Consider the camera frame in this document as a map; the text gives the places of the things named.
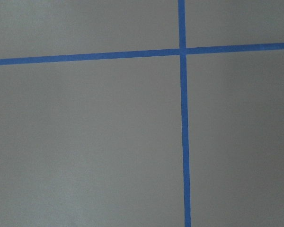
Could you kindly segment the blue tape line lengthwise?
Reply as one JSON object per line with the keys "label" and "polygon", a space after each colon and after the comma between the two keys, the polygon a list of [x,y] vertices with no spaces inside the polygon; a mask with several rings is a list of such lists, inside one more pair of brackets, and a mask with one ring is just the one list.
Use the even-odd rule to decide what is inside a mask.
{"label": "blue tape line lengthwise", "polygon": [[184,184],[184,226],[191,226],[189,128],[187,100],[186,16],[185,2],[178,1],[179,63],[181,89],[182,156]]}

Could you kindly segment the blue tape line crosswise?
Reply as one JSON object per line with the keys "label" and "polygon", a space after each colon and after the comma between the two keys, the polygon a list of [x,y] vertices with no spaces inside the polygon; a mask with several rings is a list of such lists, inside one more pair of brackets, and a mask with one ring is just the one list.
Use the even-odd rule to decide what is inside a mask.
{"label": "blue tape line crosswise", "polygon": [[190,47],[186,48],[184,51],[180,51],[180,49],[159,49],[159,50],[143,50],[143,51],[127,51],[127,52],[101,52],[101,53],[87,53],[87,54],[7,58],[7,59],[0,59],[0,66],[17,65],[17,64],[51,63],[51,62],[178,56],[182,53],[186,55],[194,55],[194,54],[252,52],[252,51],[270,51],[270,50],[284,50],[284,43]]}

